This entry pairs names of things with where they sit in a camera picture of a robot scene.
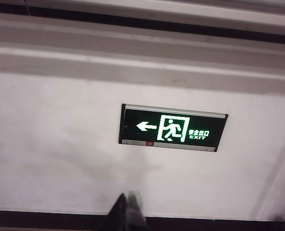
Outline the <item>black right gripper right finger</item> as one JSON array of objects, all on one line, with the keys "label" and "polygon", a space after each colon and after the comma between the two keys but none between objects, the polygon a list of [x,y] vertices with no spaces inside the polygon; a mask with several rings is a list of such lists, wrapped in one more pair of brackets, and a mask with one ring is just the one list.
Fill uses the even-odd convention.
[{"label": "black right gripper right finger", "polygon": [[140,194],[135,191],[130,191],[126,202],[126,230],[148,231],[149,228],[146,218],[142,213],[142,200]]}]

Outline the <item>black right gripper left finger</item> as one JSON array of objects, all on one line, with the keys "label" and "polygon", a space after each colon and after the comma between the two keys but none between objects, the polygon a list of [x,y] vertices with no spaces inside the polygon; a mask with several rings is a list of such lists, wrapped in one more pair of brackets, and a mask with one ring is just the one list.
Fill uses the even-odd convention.
[{"label": "black right gripper left finger", "polygon": [[107,214],[103,223],[104,231],[125,230],[126,196],[121,193],[115,204]]}]

